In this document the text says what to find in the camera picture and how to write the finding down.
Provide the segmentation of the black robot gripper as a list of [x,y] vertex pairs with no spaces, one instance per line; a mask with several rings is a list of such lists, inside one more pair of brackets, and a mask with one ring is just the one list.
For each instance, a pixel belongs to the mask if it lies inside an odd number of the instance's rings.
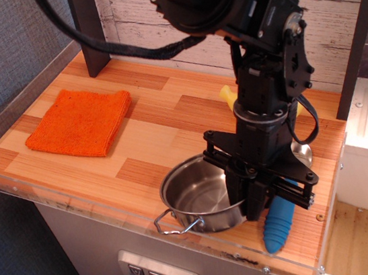
[[297,110],[237,121],[236,132],[206,131],[205,161],[225,171],[231,206],[257,221],[275,196],[308,209],[318,176],[292,154]]

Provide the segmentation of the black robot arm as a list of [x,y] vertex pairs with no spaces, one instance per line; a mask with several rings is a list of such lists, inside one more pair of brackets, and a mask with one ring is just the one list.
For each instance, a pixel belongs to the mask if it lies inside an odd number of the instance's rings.
[[255,221],[275,196],[309,208],[318,176],[291,151],[297,107],[314,68],[298,0],[151,0],[175,29],[229,44],[238,95],[235,132],[207,131],[205,160],[223,168],[231,204]]

